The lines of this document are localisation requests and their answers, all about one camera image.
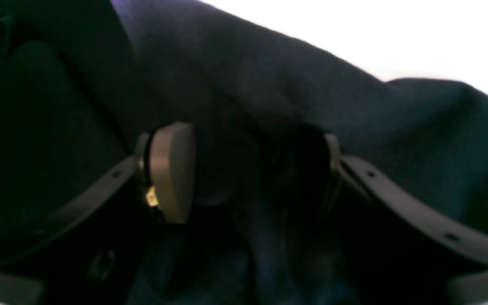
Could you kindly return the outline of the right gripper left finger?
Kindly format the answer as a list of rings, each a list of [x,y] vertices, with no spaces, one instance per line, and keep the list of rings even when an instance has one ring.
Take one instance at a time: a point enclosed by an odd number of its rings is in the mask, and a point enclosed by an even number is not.
[[[188,221],[196,147],[191,123],[141,134],[82,194],[0,237],[0,305],[123,305],[155,224]]]

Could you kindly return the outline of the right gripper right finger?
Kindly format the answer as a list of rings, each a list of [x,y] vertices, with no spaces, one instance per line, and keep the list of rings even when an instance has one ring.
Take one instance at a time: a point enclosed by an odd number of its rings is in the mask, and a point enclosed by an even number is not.
[[[296,131],[302,197],[363,305],[488,305],[488,234],[434,210],[333,133]]]

